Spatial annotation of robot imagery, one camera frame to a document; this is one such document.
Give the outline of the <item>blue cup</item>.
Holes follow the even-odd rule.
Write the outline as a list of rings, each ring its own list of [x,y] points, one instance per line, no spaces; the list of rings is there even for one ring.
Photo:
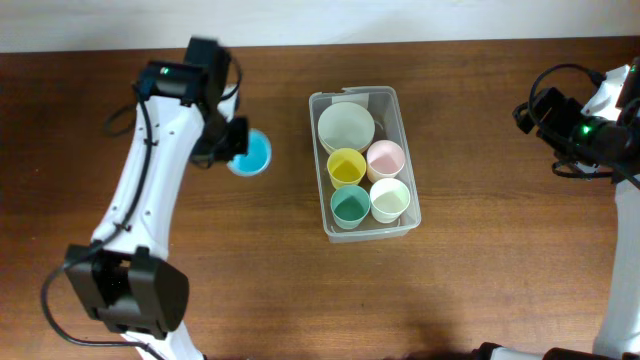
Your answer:
[[[272,146],[269,138],[258,129],[251,129],[248,137],[248,150],[244,155],[236,155],[227,163],[228,169],[237,176],[251,177],[264,172],[272,159]]]

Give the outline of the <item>white bowl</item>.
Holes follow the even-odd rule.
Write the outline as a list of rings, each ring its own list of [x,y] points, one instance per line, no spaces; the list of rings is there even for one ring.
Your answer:
[[[372,115],[362,106],[339,102],[322,112],[317,124],[318,138],[336,150],[351,148],[364,152],[375,134]]]

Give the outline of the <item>yellow cup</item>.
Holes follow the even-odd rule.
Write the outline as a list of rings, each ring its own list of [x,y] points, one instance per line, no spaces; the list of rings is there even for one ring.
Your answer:
[[[358,185],[367,170],[364,156],[351,148],[340,148],[330,154],[327,160],[330,181],[335,189],[347,185]]]

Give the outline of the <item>green cup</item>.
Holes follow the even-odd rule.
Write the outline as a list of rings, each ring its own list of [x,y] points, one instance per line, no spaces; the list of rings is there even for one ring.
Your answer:
[[[369,194],[360,186],[347,185],[333,193],[330,207],[337,226],[352,230],[361,224],[370,211]]]

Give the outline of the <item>pink cup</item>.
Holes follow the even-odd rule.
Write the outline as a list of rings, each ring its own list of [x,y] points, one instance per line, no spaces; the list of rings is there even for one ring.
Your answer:
[[[384,178],[396,177],[406,164],[404,150],[390,140],[371,144],[366,152],[367,177],[375,183]]]

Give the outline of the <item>cream cup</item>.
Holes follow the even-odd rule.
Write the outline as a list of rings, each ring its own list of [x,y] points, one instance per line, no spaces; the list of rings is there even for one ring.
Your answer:
[[[387,224],[397,220],[411,203],[409,188],[395,178],[375,182],[369,193],[371,213],[374,219]]]

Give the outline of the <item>yellow bowl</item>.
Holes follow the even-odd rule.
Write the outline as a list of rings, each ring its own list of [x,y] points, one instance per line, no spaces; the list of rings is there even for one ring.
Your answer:
[[[333,152],[336,151],[335,148],[333,148],[332,146],[328,145],[323,139],[320,139],[320,144],[328,154],[332,154]]]

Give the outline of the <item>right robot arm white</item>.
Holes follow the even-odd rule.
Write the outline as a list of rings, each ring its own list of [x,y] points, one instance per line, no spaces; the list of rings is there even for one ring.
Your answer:
[[[512,116],[554,151],[555,175],[601,179],[615,187],[617,241],[608,306],[590,352],[552,348],[542,355],[494,343],[473,350],[475,359],[636,359],[639,356],[639,62],[606,73],[581,65],[595,86],[586,104],[555,87],[532,84]]]

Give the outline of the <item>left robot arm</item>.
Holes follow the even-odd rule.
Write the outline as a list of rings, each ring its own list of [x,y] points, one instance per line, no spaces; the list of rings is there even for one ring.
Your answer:
[[[190,285],[170,265],[169,230],[188,164],[244,155],[249,124],[228,89],[237,62],[214,39],[193,37],[180,63],[151,61],[133,84],[136,122],[108,211],[61,271],[87,315],[145,359],[201,359],[184,323]]]

